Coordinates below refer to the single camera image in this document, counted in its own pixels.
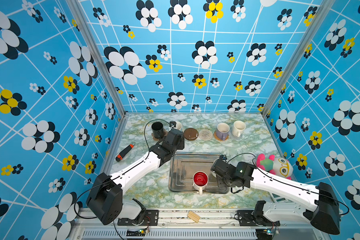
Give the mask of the white mug blue handle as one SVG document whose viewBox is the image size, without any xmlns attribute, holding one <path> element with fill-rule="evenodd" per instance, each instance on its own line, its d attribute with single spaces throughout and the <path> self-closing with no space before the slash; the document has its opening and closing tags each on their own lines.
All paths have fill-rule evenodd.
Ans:
<svg viewBox="0 0 360 240">
<path fill-rule="evenodd" d="M 183 125 L 182 125 L 182 123 L 180 123 L 178 121 L 175 121 L 175 127 L 174 128 L 181 131 L 182 128 L 183 128 Z"/>
</svg>

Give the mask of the purple mug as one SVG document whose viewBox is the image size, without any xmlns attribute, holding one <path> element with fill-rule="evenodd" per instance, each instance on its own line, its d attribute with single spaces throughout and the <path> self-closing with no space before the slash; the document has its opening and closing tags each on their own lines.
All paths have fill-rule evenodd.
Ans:
<svg viewBox="0 0 360 240">
<path fill-rule="evenodd" d="M 215 131 L 220 139 L 225 139 L 229 135 L 230 126 L 226 123 L 219 123 Z"/>
</svg>

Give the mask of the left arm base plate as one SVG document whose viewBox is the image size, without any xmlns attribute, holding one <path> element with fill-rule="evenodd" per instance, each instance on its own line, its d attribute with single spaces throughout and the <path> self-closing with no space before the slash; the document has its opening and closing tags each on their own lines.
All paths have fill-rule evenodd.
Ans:
<svg viewBox="0 0 360 240">
<path fill-rule="evenodd" d="M 131 220 L 128 218 L 119 218 L 117 225 L 118 226 L 157 226 L 159 220 L 159 210 L 145 210 L 144 216 L 140 214 L 135 219 Z"/>
</svg>

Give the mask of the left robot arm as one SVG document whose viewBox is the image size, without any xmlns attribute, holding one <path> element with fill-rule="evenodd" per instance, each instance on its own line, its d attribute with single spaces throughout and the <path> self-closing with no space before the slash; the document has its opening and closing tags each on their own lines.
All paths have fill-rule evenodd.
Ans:
<svg viewBox="0 0 360 240">
<path fill-rule="evenodd" d="M 138 200 L 123 200 L 124 194 L 148 173 L 172 159 L 177 150 L 185 147 L 184 133 L 171 129 L 164 139 L 130 166 L 111 175 L 102 173 L 95 180 L 86 204 L 103 225 L 115 219 L 129 219 L 135 225 L 144 221 L 146 207 Z"/>
</svg>

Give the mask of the black mug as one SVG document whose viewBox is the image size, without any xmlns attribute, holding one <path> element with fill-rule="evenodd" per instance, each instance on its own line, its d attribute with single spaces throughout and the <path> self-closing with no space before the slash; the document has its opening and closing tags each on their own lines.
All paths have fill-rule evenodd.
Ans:
<svg viewBox="0 0 360 240">
<path fill-rule="evenodd" d="M 161 122 L 152 124 L 152 136 L 156 140 L 160 140 L 165 136 L 164 125 Z"/>
</svg>

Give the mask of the woven rattan coaster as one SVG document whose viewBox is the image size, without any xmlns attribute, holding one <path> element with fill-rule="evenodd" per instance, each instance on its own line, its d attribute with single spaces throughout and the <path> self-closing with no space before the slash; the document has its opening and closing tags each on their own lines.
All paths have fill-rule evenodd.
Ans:
<svg viewBox="0 0 360 240">
<path fill-rule="evenodd" d="M 214 138 L 215 138 L 217 141 L 224 142 L 224 141 L 226 141 L 226 140 L 229 139 L 229 136 L 227 136 L 225 139 L 220 139 L 220 138 L 216 135 L 216 133 L 214 133 Z"/>
</svg>

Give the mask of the grey blue knitted coaster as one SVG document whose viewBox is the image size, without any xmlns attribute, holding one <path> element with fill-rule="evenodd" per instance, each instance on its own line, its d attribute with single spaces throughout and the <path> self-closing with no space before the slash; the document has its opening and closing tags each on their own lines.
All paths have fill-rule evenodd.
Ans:
<svg viewBox="0 0 360 240">
<path fill-rule="evenodd" d="M 240 140 L 244 138 L 244 134 L 238 133 L 238 135 L 234 135 L 232 132 L 229 132 L 229 137 L 233 140 Z"/>
</svg>

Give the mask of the scratched brown round coaster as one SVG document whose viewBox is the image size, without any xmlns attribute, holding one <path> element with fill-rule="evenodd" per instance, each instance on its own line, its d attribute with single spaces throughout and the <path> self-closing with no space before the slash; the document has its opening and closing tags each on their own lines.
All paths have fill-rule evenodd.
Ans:
<svg viewBox="0 0 360 240">
<path fill-rule="evenodd" d="M 184 138 L 188 141 L 194 141 L 198 138 L 199 132 L 194 128 L 187 128 L 184 130 Z"/>
</svg>

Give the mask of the red inside mug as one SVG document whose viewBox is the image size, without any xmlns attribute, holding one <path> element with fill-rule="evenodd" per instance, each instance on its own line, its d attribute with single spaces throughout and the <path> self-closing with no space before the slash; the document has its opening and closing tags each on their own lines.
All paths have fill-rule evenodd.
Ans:
<svg viewBox="0 0 360 240">
<path fill-rule="evenodd" d="M 208 182 L 208 175 L 202 171 L 196 172 L 193 176 L 193 188 L 199 193 L 199 195 L 203 194 Z"/>
</svg>

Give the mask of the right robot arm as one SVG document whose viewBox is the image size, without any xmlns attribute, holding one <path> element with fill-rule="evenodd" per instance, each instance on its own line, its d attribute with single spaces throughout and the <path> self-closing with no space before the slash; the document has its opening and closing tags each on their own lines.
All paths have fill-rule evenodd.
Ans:
<svg viewBox="0 0 360 240">
<path fill-rule="evenodd" d="M 301 184 L 275 176 L 252 164 L 240 162 L 235 167 L 221 156 L 211 172 L 229 187 L 258 189 L 287 200 L 286 203 L 258 201 L 251 216 L 245 217 L 260 226 L 279 221 L 310 223 L 321 232 L 340 234 L 340 202 L 333 188 L 326 183 L 318 186 Z"/>
</svg>

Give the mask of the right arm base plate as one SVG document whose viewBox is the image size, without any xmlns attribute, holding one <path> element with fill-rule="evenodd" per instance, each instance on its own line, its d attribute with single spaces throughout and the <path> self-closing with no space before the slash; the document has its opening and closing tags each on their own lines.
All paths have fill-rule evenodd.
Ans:
<svg viewBox="0 0 360 240">
<path fill-rule="evenodd" d="M 239 222 L 241 227 L 279 227 L 279 221 L 271 222 L 265 217 L 254 217 L 251 210 L 237 210 L 234 219 Z"/>
</svg>

